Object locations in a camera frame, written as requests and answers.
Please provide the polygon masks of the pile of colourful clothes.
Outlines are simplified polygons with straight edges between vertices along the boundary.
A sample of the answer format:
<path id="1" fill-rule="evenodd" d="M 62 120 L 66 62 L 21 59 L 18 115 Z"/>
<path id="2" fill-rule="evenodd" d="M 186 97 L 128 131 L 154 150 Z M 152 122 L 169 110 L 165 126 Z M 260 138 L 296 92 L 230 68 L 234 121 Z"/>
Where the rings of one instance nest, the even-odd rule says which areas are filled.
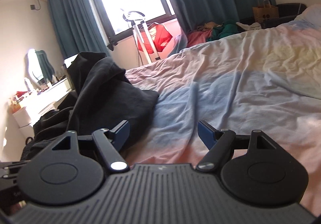
<path id="1" fill-rule="evenodd" d="M 242 32 L 260 29 L 262 29 L 262 26 L 258 22 L 255 22 L 251 25 L 235 22 L 233 20 L 227 20 L 222 24 L 209 22 L 205 23 L 203 26 L 199 26 L 195 31 L 190 32 L 187 35 L 187 47 L 192 47 L 205 42 L 216 41 Z"/>

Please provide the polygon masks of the pastel bed sheet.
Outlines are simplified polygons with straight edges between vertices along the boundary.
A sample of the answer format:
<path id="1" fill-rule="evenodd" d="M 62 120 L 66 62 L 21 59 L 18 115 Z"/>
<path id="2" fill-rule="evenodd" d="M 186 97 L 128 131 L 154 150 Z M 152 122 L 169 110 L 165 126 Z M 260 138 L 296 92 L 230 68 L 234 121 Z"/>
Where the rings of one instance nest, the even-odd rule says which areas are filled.
<path id="1" fill-rule="evenodd" d="M 151 127 L 125 152 L 130 164 L 196 164 L 207 149 L 197 123 L 267 133 L 302 163 L 305 208 L 320 214 L 320 5 L 275 28 L 182 50 L 126 77 L 159 93 Z"/>

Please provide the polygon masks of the white desk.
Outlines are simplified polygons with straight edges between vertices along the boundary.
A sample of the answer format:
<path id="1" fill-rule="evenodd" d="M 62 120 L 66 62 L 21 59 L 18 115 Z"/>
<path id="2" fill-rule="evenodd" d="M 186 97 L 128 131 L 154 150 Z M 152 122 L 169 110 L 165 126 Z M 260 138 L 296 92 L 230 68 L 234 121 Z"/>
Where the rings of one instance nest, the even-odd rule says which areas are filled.
<path id="1" fill-rule="evenodd" d="M 48 111 L 57 109 L 70 91 L 69 81 L 64 78 L 44 92 L 39 94 L 32 92 L 30 95 L 26 95 L 19 103 L 21 108 L 13 113 L 22 135 L 26 139 L 34 137 L 33 126 L 35 123 Z"/>

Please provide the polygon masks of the teal garment on desk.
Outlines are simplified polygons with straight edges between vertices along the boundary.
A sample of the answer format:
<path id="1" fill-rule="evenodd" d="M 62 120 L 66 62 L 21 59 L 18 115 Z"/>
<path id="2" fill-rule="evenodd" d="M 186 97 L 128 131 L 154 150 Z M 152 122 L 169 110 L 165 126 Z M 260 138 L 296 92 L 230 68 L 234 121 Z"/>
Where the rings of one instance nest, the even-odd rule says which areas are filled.
<path id="1" fill-rule="evenodd" d="M 39 50 L 35 51 L 35 54 L 37 56 L 41 72 L 43 73 L 45 81 L 53 83 L 53 76 L 55 75 L 55 70 L 49 62 L 46 52 L 44 50 Z"/>

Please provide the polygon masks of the teal left curtain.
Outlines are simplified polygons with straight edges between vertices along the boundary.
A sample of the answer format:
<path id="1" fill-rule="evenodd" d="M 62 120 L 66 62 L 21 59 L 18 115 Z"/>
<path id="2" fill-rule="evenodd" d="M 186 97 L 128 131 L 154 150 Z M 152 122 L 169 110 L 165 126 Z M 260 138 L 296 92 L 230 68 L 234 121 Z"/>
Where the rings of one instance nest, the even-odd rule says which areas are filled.
<path id="1" fill-rule="evenodd" d="M 48 0 L 48 9 L 64 59 L 80 52 L 110 56 L 89 0 Z"/>

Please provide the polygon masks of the red bag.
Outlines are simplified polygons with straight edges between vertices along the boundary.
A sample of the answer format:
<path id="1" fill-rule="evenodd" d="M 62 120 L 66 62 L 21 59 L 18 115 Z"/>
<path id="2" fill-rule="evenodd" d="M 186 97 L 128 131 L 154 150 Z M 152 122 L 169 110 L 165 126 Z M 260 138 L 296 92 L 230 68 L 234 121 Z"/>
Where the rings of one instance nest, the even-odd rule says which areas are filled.
<path id="1" fill-rule="evenodd" d="M 146 47 L 147 52 L 149 54 L 153 54 L 153 49 L 147 39 L 145 31 L 142 28 L 139 29 L 139 31 L 143 37 L 144 45 Z M 150 36 L 152 38 L 157 52 L 162 52 L 173 38 L 173 36 L 169 33 L 169 31 L 163 24 L 152 23 L 148 26 L 148 31 L 150 33 Z"/>

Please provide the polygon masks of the white garment steamer stand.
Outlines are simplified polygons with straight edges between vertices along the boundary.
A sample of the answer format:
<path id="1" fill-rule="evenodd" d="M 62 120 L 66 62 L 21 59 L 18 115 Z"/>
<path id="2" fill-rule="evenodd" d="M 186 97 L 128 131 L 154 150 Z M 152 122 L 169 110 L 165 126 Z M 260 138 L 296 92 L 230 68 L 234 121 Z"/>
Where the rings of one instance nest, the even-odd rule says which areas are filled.
<path id="1" fill-rule="evenodd" d="M 133 37 L 135 40 L 137 51 L 139 52 L 139 45 L 140 45 L 141 49 L 143 50 L 143 53 L 147 59 L 147 62 L 149 64 L 153 63 L 153 61 L 150 57 L 150 54 L 147 50 L 147 47 L 146 47 L 146 41 L 144 40 L 143 34 L 140 31 L 140 28 L 142 28 L 143 32 L 146 35 L 147 42 L 150 44 L 152 51 L 153 51 L 154 55 L 156 56 L 155 60 L 156 61 L 160 60 L 161 58 L 160 58 L 158 51 L 154 45 L 154 42 L 152 41 L 152 37 L 151 37 L 150 32 L 147 27 L 147 23 L 145 22 L 145 15 L 139 11 L 124 11 L 123 19 L 127 23 L 130 23 L 132 26 Z"/>

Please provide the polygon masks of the brown paper bag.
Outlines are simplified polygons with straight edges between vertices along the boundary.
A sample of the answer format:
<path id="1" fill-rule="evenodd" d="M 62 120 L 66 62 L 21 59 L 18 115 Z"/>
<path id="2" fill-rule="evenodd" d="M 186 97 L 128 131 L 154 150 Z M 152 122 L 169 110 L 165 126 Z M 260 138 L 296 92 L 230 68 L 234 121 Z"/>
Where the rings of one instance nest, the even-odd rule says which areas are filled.
<path id="1" fill-rule="evenodd" d="M 258 6 L 252 7 L 252 11 L 257 23 L 279 18 L 278 7 L 272 5 L 269 0 L 258 1 Z"/>

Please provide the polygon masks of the dark headboard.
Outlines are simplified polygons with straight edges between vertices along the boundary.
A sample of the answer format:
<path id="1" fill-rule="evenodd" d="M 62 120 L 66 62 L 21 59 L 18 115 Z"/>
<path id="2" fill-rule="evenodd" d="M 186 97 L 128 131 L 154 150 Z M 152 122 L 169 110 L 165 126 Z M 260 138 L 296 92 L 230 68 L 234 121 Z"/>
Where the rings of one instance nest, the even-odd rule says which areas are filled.
<path id="1" fill-rule="evenodd" d="M 307 8 L 304 3 L 282 3 L 276 6 L 278 7 L 279 18 L 263 21 L 261 23 L 263 29 L 274 28 L 283 23 L 293 21 L 297 15 Z"/>

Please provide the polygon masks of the white chair with dark frame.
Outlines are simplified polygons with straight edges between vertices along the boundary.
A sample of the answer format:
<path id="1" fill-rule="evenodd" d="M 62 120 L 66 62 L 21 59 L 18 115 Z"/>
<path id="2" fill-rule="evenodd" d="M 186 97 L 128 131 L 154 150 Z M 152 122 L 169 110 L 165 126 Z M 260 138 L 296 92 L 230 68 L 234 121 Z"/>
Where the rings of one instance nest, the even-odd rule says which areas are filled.
<path id="1" fill-rule="evenodd" d="M 76 57 L 77 57 L 77 54 L 65 59 L 63 65 L 61 67 L 62 70 L 63 70 L 63 73 L 65 74 L 65 76 L 67 78 L 67 81 L 68 81 L 68 83 L 70 85 L 71 90 L 74 90 L 75 88 L 74 88 L 73 83 L 72 83 L 72 81 L 70 79 L 70 75 L 69 75 L 67 69 L 71 66 L 71 64 L 76 59 Z"/>

